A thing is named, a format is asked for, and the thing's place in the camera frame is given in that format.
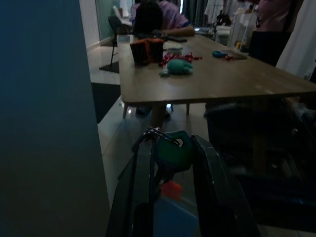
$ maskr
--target table leg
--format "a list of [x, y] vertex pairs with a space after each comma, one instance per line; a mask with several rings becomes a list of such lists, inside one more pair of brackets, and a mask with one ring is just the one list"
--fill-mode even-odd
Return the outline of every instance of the table leg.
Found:
[[165, 111], [166, 111], [166, 105], [153, 106], [150, 125], [153, 127], [160, 127], [162, 129], [162, 123], [163, 123]]
[[[267, 109], [266, 100], [253, 101], [254, 111], [265, 111]], [[255, 174], [265, 174], [266, 172], [266, 136], [260, 132], [253, 136], [253, 171]]]

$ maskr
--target white floor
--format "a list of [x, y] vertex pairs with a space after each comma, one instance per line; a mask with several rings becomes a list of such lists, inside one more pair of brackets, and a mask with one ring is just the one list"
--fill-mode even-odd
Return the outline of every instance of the white floor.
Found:
[[[88, 52], [91, 82], [119, 84], [119, 74], [99, 70], [99, 67], [110, 63], [111, 53], [110, 47], [98, 47]], [[118, 55], [115, 55], [114, 62], [117, 60]], [[164, 123], [163, 129], [164, 131], [186, 130], [188, 134], [199, 135], [208, 140], [204, 111], [205, 104], [191, 104], [190, 115], [187, 116], [186, 105], [174, 105], [171, 120]], [[117, 177], [132, 156], [131, 147], [150, 122], [150, 115], [147, 118], [137, 118], [135, 108], [128, 110], [125, 119], [122, 118], [122, 114], [123, 103], [119, 98], [98, 124], [110, 206], [118, 183]], [[259, 229], [263, 237], [316, 237], [311, 233], [273, 227], [259, 226]]]

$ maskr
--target table surface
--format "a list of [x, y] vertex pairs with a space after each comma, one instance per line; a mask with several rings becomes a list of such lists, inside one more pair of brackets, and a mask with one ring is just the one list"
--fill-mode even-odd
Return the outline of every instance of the table surface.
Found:
[[129, 105], [202, 103], [269, 99], [316, 92], [316, 84], [254, 58], [225, 61], [212, 56], [230, 49], [202, 36], [188, 38], [183, 52], [202, 56], [193, 73], [161, 78], [155, 63], [135, 66], [129, 44], [134, 36], [118, 36], [119, 77], [122, 100]]

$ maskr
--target white cloth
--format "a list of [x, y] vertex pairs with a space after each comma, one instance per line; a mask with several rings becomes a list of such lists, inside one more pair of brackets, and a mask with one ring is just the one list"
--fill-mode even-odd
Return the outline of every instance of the white cloth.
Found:
[[294, 31], [276, 67], [301, 78], [308, 78], [316, 66], [316, 0], [304, 0]]
[[208, 0], [204, 15], [207, 15], [208, 24], [216, 22], [216, 17], [221, 13], [223, 9], [223, 0]]

